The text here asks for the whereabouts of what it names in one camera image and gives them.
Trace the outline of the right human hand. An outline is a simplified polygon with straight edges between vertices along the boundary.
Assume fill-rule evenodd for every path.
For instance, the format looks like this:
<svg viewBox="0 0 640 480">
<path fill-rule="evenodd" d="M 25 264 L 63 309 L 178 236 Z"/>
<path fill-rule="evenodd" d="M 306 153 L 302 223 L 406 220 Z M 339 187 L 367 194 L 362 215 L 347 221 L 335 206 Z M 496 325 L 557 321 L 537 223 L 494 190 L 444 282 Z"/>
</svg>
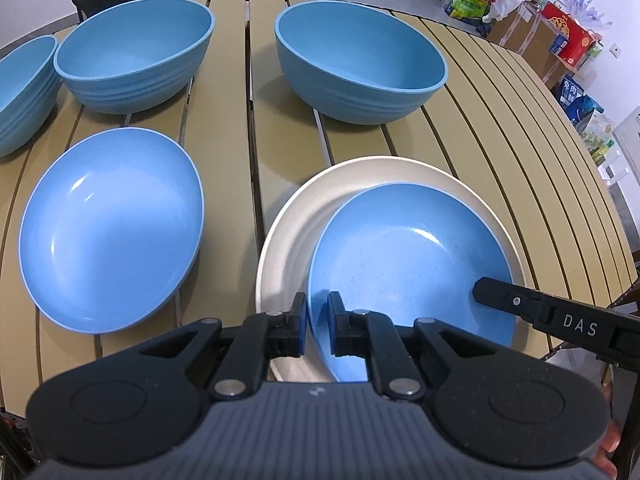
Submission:
<svg viewBox="0 0 640 480">
<path fill-rule="evenodd" d="M 611 457 L 620 445 L 621 436 L 620 427 L 614 420 L 611 420 L 600 444 L 600 448 L 598 448 L 598 452 L 593 459 L 593 463 L 601 469 L 608 478 L 613 480 L 617 478 L 617 468 L 612 462 Z"/>
</svg>

